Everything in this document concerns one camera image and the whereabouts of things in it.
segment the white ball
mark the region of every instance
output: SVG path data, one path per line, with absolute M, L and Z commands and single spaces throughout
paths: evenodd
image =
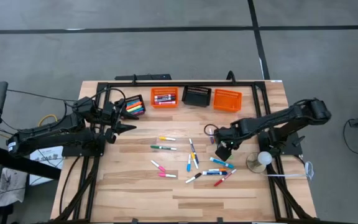
M 258 162 L 263 165 L 269 165 L 272 162 L 272 155 L 268 152 L 260 152 L 258 155 Z

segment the white cable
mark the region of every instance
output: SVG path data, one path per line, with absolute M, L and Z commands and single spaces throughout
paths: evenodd
M 311 162 L 305 163 L 305 174 L 262 174 L 267 177 L 307 177 L 312 180 L 314 176 L 313 164 Z

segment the gray floor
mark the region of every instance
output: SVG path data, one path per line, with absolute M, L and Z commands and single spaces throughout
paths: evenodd
M 358 25 L 358 1 L 258 0 L 255 7 L 262 26 Z M 0 29 L 213 25 L 251 25 L 247 2 L 0 0 Z M 310 186 L 318 216 L 358 223 L 358 155 L 342 140 L 345 121 L 358 117 L 358 30 L 261 35 L 271 79 L 284 81 L 289 102 L 318 97 L 333 114 L 328 124 L 300 132 L 305 159 L 314 164 Z M 238 79 L 262 78 L 253 32 L 0 35 L 0 80 L 50 96 L 75 99 L 83 80 L 116 75 L 221 79 L 228 70 Z M 10 93 L 3 117 L 25 128 L 50 113 L 62 114 L 62 103 Z M 358 150 L 358 129 L 348 129 L 347 138 Z M 48 220 L 56 186 L 28 189 L 9 220 Z

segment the yellow marker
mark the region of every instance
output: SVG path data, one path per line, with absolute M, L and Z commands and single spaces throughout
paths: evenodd
M 158 137 L 161 140 L 166 140 L 166 141 L 176 141 L 176 139 L 174 138 L 168 138 L 168 137 Z
M 142 107 L 142 105 L 135 106 L 134 108 L 128 109 L 127 111 L 128 111 L 128 112 L 132 112 L 132 111 L 134 111 L 134 110 L 140 109 L 141 107 Z
M 198 169 L 198 164 L 197 164 L 197 162 L 196 162 L 196 156 L 194 155 L 194 152 L 191 153 L 191 157 L 193 158 L 194 165 L 195 165 L 196 168 Z

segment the marker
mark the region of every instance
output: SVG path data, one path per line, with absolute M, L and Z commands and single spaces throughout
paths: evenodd
M 166 147 L 166 146 L 150 146 L 152 149 L 168 149 L 168 150 L 176 150 L 176 148 Z
M 187 161 L 187 172 L 191 170 L 191 154 L 189 154 L 189 160 Z
M 168 138 L 168 137 L 158 137 L 160 140 L 166 140 L 166 141 L 176 141 L 174 138 Z
M 172 178 L 175 178 L 176 175 L 173 175 L 173 174 L 164 174 L 164 173 L 159 173 L 158 174 L 160 177 L 172 177 Z
M 197 162 L 197 164 L 199 164 L 198 157 L 197 157 L 197 154 L 196 154 L 196 150 L 194 149 L 193 141 L 191 141 L 191 139 L 189 139 L 189 142 L 190 142 L 190 145 L 191 145 L 191 150 L 194 152 L 194 156 L 196 157 L 196 162 Z
M 165 172 L 164 167 L 160 166 L 158 163 L 154 162 L 153 160 L 151 160 L 151 161 L 152 161 L 152 164 L 154 164 L 157 168 L 160 169 L 160 171 Z
M 139 111 L 139 112 L 133 113 L 133 115 L 141 115 L 141 114 L 144 114 L 144 111 Z
M 176 101 L 164 101 L 164 102 L 154 102 L 156 105 L 169 105 L 169 104 L 175 104 Z
M 158 99 L 154 99 L 154 102 L 163 102 L 163 101 L 172 101 L 175 100 L 175 97 L 163 97 L 163 98 L 158 98 Z
M 188 183 L 190 183 L 191 181 L 197 179 L 199 176 L 201 176 L 201 173 L 198 173 L 198 174 L 196 174 L 194 177 L 192 177 L 192 178 L 186 180 L 186 184 L 188 184 Z
M 194 165 L 196 166 L 196 168 L 198 169 L 198 164 L 196 162 L 196 157 L 194 156 L 194 152 L 191 153 L 191 156 L 193 158 L 193 162 L 194 162 Z
M 211 140 L 211 144 L 214 144 L 215 142 L 214 136 L 209 136 L 209 140 Z
M 139 108 L 141 108 L 141 107 L 142 107 L 142 105 L 137 105 L 137 106 L 135 106 L 135 107 L 133 107 L 133 108 L 127 110 L 127 111 L 128 111 L 128 112 L 132 112 L 132 111 L 137 110 L 137 109 L 139 109 Z
M 134 110 L 134 111 L 131 111 L 131 113 L 137 113 L 137 112 L 142 112 L 143 111 L 143 107 L 137 109 L 137 110 Z
M 219 171 L 226 171 L 226 169 L 225 168 L 209 169 L 208 171 L 217 171 L 217 172 L 219 172 Z
M 142 105 L 142 102 L 139 101 L 139 102 L 134 103 L 134 104 L 132 104 L 132 105 L 129 105 L 129 106 L 127 105 L 127 110 L 128 110 L 128 109 L 131 109 L 131 108 L 133 108 L 133 107 L 135 107 L 135 106 L 139 106 L 139 105 Z
M 157 95 L 157 96 L 154 96 L 154 99 L 165 98 L 165 97 L 171 97 L 171 96 L 175 96 L 175 94 Z
M 127 102 L 127 106 L 133 105 L 134 103 L 138 103 L 140 100 L 133 100 L 131 102 Z
M 230 177 L 230 175 L 232 175 L 233 173 L 235 173 L 237 171 L 237 169 L 232 170 L 228 175 L 225 175 L 222 179 L 220 179 L 218 182 L 216 182 L 214 184 L 214 187 L 218 186 L 221 182 L 224 182 L 224 180 L 226 180 L 228 177 Z
M 203 171 L 203 175 L 227 175 L 226 171 L 214 172 L 214 171 Z
M 209 158 L 210 161 L 215 162 L 217 164 L 221 164 L 225 167 L 228 167 L 230 169 L 233 169 L 234 166 L 232 164 L 228 164 L 227 162 L 220 161 L 219 159 L 214 159 L 213 157 Z

